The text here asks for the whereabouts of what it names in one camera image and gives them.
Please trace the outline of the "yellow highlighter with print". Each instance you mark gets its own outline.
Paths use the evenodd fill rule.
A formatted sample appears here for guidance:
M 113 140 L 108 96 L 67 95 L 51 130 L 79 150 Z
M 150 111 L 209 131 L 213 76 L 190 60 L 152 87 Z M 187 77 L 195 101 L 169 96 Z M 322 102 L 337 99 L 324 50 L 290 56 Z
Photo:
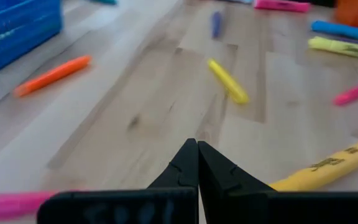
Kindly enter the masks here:
M 313 37 L 308 41 L 308 47 L 358 58 L 358 44 L 350 42 Z

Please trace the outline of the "blue plastic basket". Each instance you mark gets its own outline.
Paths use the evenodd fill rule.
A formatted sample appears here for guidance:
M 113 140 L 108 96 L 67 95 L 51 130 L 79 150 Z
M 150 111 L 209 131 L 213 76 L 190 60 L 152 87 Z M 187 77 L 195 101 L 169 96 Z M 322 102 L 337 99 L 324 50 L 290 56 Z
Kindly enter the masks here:
M 60 0 L 0 0 L 0 69 L 58 34 Z

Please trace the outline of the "pink highlighter with print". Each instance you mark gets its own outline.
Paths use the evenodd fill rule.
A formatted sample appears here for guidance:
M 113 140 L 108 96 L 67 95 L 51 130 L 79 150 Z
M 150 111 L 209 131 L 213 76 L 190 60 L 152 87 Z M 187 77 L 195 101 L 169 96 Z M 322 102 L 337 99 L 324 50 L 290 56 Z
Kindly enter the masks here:
M 308 12 L 311 4 L 308 2 L 295 2 L 287 0 L 255 0 L 255 9 L 269 9 L 290 12 Z

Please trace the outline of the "orange-yellow printed marker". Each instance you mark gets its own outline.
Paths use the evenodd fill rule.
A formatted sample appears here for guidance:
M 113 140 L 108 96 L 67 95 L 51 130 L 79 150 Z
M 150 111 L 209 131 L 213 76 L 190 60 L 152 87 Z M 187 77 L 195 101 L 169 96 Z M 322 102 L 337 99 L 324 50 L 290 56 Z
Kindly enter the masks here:
M 277 191 L 315 190 L 356 169 L 358 169 L 358 143 L 269 186 Z

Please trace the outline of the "short yellow marker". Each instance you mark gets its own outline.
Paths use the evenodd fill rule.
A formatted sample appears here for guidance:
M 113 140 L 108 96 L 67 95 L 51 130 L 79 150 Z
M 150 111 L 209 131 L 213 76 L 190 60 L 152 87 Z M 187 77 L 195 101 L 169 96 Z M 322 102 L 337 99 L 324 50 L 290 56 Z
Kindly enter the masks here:
M 208 59 L 208 66 L 228 90 L 234 102 L 237 104 L 245 104 L 249 102 L 249 96 L 245 89 L 235 81 L 222 65 L 215 61 L 215 59 L 210 58 Z

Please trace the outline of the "blue marker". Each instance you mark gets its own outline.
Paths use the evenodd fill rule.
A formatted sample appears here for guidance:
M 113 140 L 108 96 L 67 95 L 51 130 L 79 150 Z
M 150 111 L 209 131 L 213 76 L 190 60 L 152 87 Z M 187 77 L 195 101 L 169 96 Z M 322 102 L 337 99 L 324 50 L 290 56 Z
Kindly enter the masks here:
M 358 27 L 334 24 L 325 21 L 314 21 L 311 23 L 311 30 L 331 35 L 341 35 L 358 40 Z

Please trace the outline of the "short pink marker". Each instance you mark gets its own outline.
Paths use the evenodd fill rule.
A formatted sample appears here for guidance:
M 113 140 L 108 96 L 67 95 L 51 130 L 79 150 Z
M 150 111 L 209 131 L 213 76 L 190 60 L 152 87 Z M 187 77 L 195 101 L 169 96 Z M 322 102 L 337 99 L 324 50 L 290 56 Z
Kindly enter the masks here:
M 41 204 L 57 193 L 57 191 L 38 191 L 0 194 L 0 220 L 34 214 Z

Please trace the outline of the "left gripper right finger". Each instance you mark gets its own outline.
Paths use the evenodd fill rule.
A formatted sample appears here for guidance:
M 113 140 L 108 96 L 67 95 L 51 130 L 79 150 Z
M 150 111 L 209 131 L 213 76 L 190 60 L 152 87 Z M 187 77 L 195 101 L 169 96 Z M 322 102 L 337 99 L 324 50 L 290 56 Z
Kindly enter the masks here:
M 358 224 L 358 192 L 279 192 L 198 143 L 207 224 Z

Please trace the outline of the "orange-red marker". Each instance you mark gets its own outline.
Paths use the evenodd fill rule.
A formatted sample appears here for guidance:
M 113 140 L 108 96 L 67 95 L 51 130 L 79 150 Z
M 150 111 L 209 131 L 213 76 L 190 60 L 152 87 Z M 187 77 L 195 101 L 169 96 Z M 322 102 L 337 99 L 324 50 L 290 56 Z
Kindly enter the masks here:
M 13 94 L 18 97 L 26 96 L 62 78 L 65 78 L 72 73 L 84 69 L 88 66 L 91 59 L 92 57 L 90 55 L 84 55 L 73 60 L 67 61 L 66 63 L 47 71 L 46 73 L 42 74 L 37 78 L 19 85 L 14 89 Z

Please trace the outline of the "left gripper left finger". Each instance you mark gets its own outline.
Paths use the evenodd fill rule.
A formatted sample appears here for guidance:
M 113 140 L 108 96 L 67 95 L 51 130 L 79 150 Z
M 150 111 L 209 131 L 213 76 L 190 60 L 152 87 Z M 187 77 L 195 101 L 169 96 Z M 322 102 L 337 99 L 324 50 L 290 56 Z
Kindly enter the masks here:
M 197 224 L 198 144 L 187 139 L 145 189 L 69 191 L 52 196 L 37 224 Z

